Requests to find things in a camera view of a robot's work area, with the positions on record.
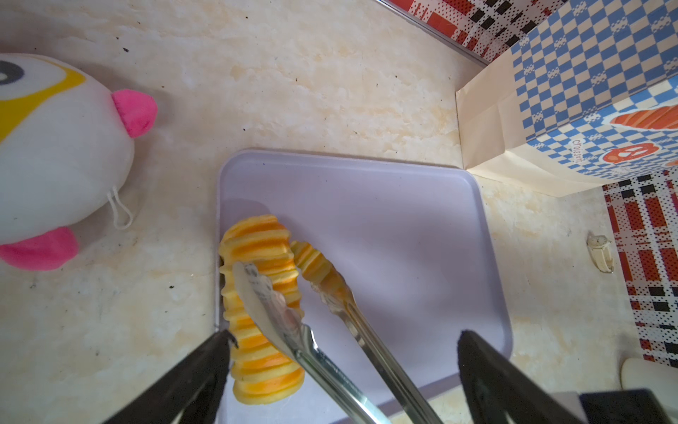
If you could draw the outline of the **red handled metal tongs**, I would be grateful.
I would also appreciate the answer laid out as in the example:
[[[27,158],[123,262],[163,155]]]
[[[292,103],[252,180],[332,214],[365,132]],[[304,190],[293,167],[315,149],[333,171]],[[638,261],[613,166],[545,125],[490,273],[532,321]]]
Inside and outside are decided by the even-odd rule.
[[[308,243],[295,242],[292,251],[298,272],[319,294],[329,312],[344,323],[349,336],[357,342],[369,364],[411,421],[440,422],[440,417],[368,323],[351,289],[335,266]],[[349,360],[356,357],[351,353],[347,337],[340,336],[338,328],[318,314],[314,314],[313,318],[321,326],[319,332],[314,332],[295,311],[287,308],[284,317],[275,319],[273,324],[278,327],[276,332],[284,346],[290,349],[293,359],[349,419],[355,423],[387,423],[388,415],[351,379],[364,371],[365,365],[343,370]]]

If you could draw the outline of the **ridged fake bread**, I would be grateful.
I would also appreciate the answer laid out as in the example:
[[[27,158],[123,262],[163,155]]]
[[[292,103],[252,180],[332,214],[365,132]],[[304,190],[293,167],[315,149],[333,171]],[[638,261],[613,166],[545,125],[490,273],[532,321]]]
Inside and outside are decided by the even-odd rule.
[[[235,399],[273,404],[305,382],[305,369],[273,324],[287,308],[303,316],[291,232],[274,215],[248,217],[224,233],[218,254],[224,276],[224,320],[236,339],[231,350]]]

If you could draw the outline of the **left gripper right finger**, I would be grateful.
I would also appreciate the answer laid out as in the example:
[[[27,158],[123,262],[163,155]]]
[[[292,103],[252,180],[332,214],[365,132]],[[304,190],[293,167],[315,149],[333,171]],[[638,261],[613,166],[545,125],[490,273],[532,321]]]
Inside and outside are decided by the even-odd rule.
[[[465,330],[457,344],[462,387],[475,423],[669,423],[648,389],[576,394],[557,401],[485,339]]]

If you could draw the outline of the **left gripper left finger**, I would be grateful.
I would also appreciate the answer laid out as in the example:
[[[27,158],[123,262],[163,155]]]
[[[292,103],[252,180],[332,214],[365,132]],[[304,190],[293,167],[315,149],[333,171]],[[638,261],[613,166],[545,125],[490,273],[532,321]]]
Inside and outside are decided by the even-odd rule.
[[[213,334],[107,422],[214,423],[237,345],[227,330]]]

